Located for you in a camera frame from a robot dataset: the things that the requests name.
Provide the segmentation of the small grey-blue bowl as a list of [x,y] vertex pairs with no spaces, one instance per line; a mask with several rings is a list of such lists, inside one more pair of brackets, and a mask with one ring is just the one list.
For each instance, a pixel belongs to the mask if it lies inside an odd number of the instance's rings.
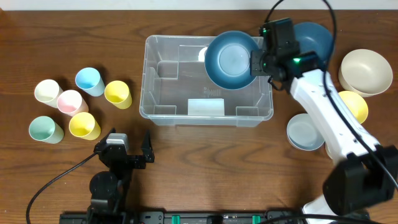
[[319,130],[307,113],[297,114],[287,124],[287,139],[289,143],[303,151],[314,151],[325,143]]

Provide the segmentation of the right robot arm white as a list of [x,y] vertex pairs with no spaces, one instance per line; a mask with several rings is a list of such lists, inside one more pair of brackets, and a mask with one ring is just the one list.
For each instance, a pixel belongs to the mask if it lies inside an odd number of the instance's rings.
[[348,218],[393,198],[397,190],[397,149],[383,147],[358,123],[340,98],[326,63],[315,52],[302,53],[289,18],[265,22],[264,42],[251,53],[251,75],[280,82],[311,117],[324,139],[335,168],[323,193],[305,204],[294,219],[302,223],[362,223]]

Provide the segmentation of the dark blue bowl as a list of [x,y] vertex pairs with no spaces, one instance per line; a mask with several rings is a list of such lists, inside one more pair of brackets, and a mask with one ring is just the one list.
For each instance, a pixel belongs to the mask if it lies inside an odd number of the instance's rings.
[[251,52],[258,50],[257,42],[248,34],[231,30],[211,41],[205,53],[205,70],[209,79],[227,90],[238,90],[250,85]]
[[328,29],[314,22],[302,22],[294,25],[295,38],[300,44],[300,53],[314,51],[326,64],[332,34]]

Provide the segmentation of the dark blue bowl front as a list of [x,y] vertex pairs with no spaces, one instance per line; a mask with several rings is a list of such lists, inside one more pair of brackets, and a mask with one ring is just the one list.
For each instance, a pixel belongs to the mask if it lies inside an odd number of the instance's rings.
[[205,53],[205,70],[209,79],[227,90],[238,90],[250,85],[251,52],[258,50],[257,42],[248,34],[231,30],[211,41]]

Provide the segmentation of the large beige bowl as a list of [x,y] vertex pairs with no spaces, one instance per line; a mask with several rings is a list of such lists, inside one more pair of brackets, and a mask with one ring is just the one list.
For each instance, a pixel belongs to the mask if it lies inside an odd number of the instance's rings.
[[379,53],[357,49],[342,60],[338,80],[342,88],[362,97],[385,92],[392,84],[393,71],[389,62]]

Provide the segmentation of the small yellow bowl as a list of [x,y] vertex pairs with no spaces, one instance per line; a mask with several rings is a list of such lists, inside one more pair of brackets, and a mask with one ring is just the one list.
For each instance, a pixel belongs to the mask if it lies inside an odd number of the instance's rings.
[[364,123],[369,114],[366,101],[359,94],[352,91],[341,91],[338,94],[357,121],[360,124]]

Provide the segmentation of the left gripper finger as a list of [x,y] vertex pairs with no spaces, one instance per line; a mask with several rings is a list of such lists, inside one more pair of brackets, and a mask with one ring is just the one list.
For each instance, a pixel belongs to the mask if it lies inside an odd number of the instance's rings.
[[143,156],[145,157],[146,162],[154,163],[155,155],[152,148],[151,140],[150,140],[150,131],[147,130],[141,145],[141,150],[143,152]]
[[116,132],[116,129],[115,129],[115,128],[112,128],[112,129],[109,131],[109,133],[108,133],[105,137],[103,137],[103,138],[96,144],[96,147],[97,147],[97,148],[103,148],[103,147],[105,147],[107,138],[109,137],[110,134],[115,133],[115,132]]

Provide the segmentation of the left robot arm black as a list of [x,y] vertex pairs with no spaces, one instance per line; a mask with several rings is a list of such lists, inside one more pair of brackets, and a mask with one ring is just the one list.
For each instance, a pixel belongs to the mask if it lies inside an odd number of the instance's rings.
[[155,161],[150,132],[146,131],[141,144],[142,154],[128,154],[129,141],[126,134],[112,129],[94,148],[99,160],[109,169],[97,173],[90,180],[91,205],[89,221],[103,219],[129,223],[134,213],[125,208],[126,197],[134,169],[145,169]]

